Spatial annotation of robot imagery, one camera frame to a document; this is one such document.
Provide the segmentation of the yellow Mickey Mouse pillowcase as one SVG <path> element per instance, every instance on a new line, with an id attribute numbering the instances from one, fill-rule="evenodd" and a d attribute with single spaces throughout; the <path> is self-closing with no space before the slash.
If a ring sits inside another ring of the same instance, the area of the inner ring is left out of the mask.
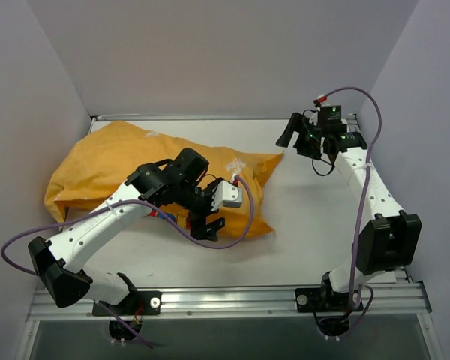
<path id="1" fill-rule="evenodd" d="M 223 208 L 214 219 L 224 218 L 220 234 L 238 238 L 246 225 L 247 237 L 273 232 L 267 224 L 261 205 L 264 187 L 281 162 L 282 154 L 247 153 L 235 148 L 203 145 L 187 138 L 174 137 L 131 123 L 115 122 L 80 140 L 53 173 L 46 194 L 46 210 L 59 223 L 67 209 L 94 210 L 116 191 L 138 166 L 164 159 L 174 159 L 184 148 L 191 148 L 208 162 L 208 176 L 200 187 L 208 185 L 213 176 L 230 179 L 238 174 L 250 188 L 240 208 Z"/>

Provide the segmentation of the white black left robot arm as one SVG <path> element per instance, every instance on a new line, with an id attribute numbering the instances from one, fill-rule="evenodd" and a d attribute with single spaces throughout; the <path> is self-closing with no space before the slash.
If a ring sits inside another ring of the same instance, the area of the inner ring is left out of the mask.
<path id="1" fill-rule="evenodd" d="M 34 270 L 55 304 L 66 308 L 92 299 L 109 304 L 118 314 L 129 314 L 137 303 L 131 280 L 122 273 L 93 271 L 86 263 L 123 229 L 161 206 L 175 203 L 189 211 L 194 239 L 217 240 L 225 220 L 206 219 L 238 200 L 240 192 L 222 178 L 201 188 L 208 167 L 208 161 L 191 148 L 184 148 L 175 160 L 140 165 L 86 219 L 52 238 L 30 241 Z"/>

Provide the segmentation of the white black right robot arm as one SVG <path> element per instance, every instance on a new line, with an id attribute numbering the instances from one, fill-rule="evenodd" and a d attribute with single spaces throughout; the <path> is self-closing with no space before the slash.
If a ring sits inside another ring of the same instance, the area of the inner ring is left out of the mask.
<path id="1" fill-rule="evenodd" d="M 368 158 L 368 144 L 358 131 L 352 131 L 338 117 L 334 107 L 331 121 L 315 112 L 317 124 L 294 112 L 277 140 L 286 148 L 298 134 L 294 149 L 298 155 L 318 161 L 327 156 L 332 170 L 346 180 L 358 201 L 361 214 L 358 235 L 352 241 L 350 258 L 325 273 L 318 291 L 319 303 L 333 310 L 347 301 L 351 291 L 387 272 L 409 265 L 422 229 L 417 214 L 409 214 L 390 194 Z"/>

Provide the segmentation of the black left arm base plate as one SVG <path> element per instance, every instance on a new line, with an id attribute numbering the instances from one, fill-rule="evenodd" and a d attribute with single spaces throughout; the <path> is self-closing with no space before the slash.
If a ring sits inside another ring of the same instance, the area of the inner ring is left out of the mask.
<path id="1" fill-rule="evenodd" d="M 119 316 L 155 316 L 161 313 L 162 292 L 137 290 L 127 295 L 119 304 L 103 303 L 104 307 Z"/>

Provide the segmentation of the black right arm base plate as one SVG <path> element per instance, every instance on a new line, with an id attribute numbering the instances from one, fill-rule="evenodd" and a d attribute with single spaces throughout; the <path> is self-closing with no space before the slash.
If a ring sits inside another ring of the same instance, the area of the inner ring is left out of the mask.
<path id="1" fill-rule="evenodd" d="M 295 305 L 299 313 L 345 313 L 351 310 L 347 293 L 321 290 L 319 287 L 296 288 Z"/>

